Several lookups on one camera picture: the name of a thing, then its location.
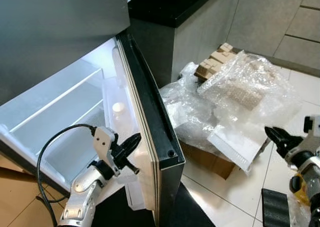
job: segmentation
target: white cap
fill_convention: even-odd
[[[126,105],[122,102],[112,105],[112,111],[116,116],[122,115],[126,111]]]

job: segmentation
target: cardboard box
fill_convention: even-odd
[[[186,161],[201,165],[206,170],[216,173],[225,180],[235,167],[235,163],[224,160],[212,153],[203,151],[182,141],[180,141],[180,145]]]

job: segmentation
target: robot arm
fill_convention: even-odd
[[[309,227],[320,227],[320,115],[307,116],[303,131],[306,138],[291,136],[284,129],[265,127],[265,133],[276,144],[277,152],[288,163],[295,165],[306,182],[306,195],[310,201]]]
[[[139,169],[127,157],[135,150],[141,140],[136,133],[117,144],[118,134],[105,127],[98,127],[94,134],[93,146],[99,161],[93,161],[85,172],[72,182],[70,198],[59,221],[59,227],[90,227],[95,215],[97,199],[113,175],[128,166],[135,174]]]

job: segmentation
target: white tile floor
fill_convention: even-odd
[[[320,114],[320,79],[284,68],[279,68],[279,71],[303,97],[302,109],[287,129],[294,135],[304,135],[304,116]],[[0,166],[19,170],[1,156]],[[223,180],[187,162],[182,182],[217,227],[262,227],[261,188],[288,193],[292,175],[271,143],[254,161],[249,176],[234,169],[230,177]],[[0,227],[51,226],[47,210],[35,200],[39,194],[35,183],[0,178],[0,186]],[[46,190],[55,199],[61,197],[50,187]],[[64,204],[54,205],[58,218]]]

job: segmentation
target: screw hole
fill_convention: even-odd
[[[175,152],[172,149],[169,150],[168,151],[168,156],[172,158],[173,156],[175,156]]]

